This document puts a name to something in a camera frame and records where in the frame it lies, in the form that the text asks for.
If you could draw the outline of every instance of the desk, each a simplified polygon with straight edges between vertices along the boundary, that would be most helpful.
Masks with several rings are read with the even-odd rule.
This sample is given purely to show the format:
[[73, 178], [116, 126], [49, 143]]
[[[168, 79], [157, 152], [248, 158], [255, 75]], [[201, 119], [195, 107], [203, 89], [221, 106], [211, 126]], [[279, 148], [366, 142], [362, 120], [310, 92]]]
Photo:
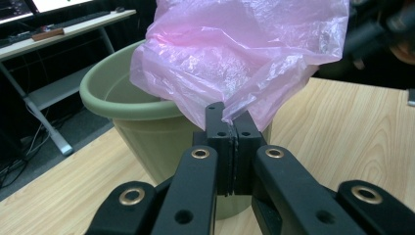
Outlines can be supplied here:
[[79, 84], [83, 76], [93, 67], [93, 65], [79, 70], [69, 76], [63, 77], [58, 81], [55, 81], [47, 86], [37, 89], [29, 94], [23, 91], [18, 85], [6, 67], [3, 65], [3, 61], [17, 57], [19, 55], [38, 50], [43, 47], [47, 47], [64, 40], [68, 40], [82, 33], [86, 33], [91, 30], [99, 30], [108, 52], [111, 54], [114, 52], [113, 45], [109, 37], [107, 36], [104, 26], [108, 24], [114, 24], [118, 21], [124, 20], [127, 17], [134, 15], [135, 10], [128, 10], [122, 13], [111, 12], [109, 15], [97, 18], [85, 23], [79, 23], [73, 26], [64, 28], [64, 35], [58, 35], [50, 38], [46, 38], [40, 41], [33, 41], [28, 39], [4, 47], [0, 49], [0, 70], [5, 74], [8, 80], [12, 83], [19, 95], [22, 97], [26, 105], [30, 108], [36, 118], [45, 126], [49, 131], [52, 140], [55, 142], [61, 153], [65, 156], [70, 155], [73, 152], [72, 146], [65, 140], [65, 138], [49, 123], [45, 116], [40, 112], [41, 110], [52, 106], [53, 104], [67, 98], [69, 95], [74, 94], [79, 90]]
[[[415, 109], [403, 90], [310, 79], [275, 116], [271, 144], [288, 148], [323, 185], [377, 184], [415, 210]], [[121, 183], [151, 182], [114, 129], [0, 203], [0, 234], [82, 234]], [[252, 209], [216, 234], [260, 234]]]

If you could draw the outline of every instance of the pink plastic bag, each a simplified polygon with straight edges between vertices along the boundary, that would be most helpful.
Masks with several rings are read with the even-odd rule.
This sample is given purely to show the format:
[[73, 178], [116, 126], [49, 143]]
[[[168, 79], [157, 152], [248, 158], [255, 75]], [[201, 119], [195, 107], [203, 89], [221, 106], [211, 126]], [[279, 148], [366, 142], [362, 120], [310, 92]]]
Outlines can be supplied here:
[[159, 0], [130, 80], [173, 100], [205, 128], [205, 106], [224, 121], [249, 110], [259, 130], [319, 65], [342, 57], [349, 0]]

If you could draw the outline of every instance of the wooden table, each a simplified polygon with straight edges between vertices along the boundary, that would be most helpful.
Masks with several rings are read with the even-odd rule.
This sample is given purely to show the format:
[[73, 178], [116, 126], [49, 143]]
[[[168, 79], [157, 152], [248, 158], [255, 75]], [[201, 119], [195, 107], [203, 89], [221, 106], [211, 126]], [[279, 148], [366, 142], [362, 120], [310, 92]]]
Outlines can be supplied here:
[[[273, 122], [323, 185], [362, 179], [415, 210], [415, 108], [407, 91], [312, 78]], [[114, 129], [0, 203], [0, 234], [83, 234], [113, 189], [151, 182]], [[260, 234], [251, 208], [216, 222], [216, 234]]]

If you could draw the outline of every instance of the computer monitor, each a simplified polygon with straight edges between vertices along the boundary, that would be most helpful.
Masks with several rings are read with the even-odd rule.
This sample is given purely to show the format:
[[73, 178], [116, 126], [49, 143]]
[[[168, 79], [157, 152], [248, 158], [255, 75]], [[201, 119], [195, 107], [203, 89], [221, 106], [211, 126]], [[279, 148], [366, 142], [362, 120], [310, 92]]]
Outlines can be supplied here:
[[0, 24], [31, 16], [33, 16], [33, 13], [24, 0], [0, 0]]
[[92, 0], [32, 0], [37, 9], [36, 13], [51, 12], [91, 1]]

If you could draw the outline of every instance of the screw hole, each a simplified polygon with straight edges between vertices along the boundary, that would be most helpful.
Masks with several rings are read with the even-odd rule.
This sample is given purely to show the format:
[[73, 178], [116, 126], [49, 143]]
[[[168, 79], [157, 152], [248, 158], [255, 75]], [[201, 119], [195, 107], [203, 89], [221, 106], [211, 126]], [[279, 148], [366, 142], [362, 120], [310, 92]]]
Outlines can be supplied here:
[[267, 149], [265, 151], [265, 154], [270, 158], [279, 159], [284, 157], [284, 152], [278, 150], [278, 149]]
[[129, 188], [119, 195], [119, 202], [124, 206], [133, 206], [144, 199], [146, 193], [142, 188]]
[[354, 197], [358, 200], [363, 201], [368, 204], [380, 204], [383, 201], [382, 196], [376, 191], [371, 188], [356, 185], [351, 188], [351, 193]]
[[174, 219], [180, 224], [187, 224], [193, 220], [193, 214], [190, 211], [181, 210], [176, 213]]
[[325, 224], [333, 224], [336, 222], [336, 218], [327, 211], [318, 211], [316, 216], [318, 220]]
[[196, 149], [192, 151], [192, 157], [195, 159], [204, 159], [209, 156], [209, 151], [205, 149]]

